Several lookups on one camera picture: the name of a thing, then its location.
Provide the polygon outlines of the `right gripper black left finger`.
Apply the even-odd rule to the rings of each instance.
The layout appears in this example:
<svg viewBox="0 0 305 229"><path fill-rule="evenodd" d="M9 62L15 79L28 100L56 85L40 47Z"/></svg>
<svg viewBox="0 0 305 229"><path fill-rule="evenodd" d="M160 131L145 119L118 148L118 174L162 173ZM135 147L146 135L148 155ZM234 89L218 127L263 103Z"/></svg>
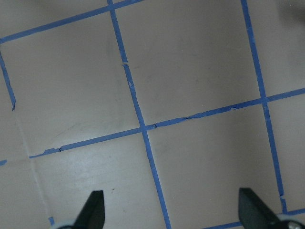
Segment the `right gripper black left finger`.
<svg viewBox="0 0 305 229"><path fill-rule="evenodd" d="M102 229L105 223L104 193L102 190L92 191L79 215L73 229Z"/></svg>

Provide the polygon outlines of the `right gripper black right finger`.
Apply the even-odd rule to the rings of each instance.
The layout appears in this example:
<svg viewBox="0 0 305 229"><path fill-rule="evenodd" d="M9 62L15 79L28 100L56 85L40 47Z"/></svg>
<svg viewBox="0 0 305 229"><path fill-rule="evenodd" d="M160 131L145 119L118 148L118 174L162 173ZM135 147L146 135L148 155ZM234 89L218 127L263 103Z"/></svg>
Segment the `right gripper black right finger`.
<svg viewBox="0 0 305 229"><path fill-rule="evenodd" d="M251 188L239 188L238 217L245 229L274 229L280 223Z"/></svg>

